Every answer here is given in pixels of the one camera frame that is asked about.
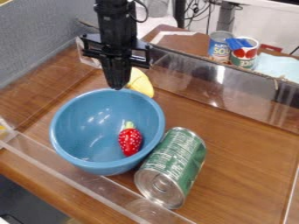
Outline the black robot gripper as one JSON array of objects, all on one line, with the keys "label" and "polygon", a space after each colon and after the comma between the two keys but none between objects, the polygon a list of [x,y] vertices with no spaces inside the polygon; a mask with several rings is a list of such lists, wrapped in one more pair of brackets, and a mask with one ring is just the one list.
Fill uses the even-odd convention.
[{"label": "black robot gripper", "polygon": [[[131,68],[151,65],[150,45],[137,37],[137,4],[141,0],[95,0],[99,33],[83,34],[83,55],[102,62],[107,84],[122,89],[130,82]],[[112,60],[120,60],[115,75]]]}]

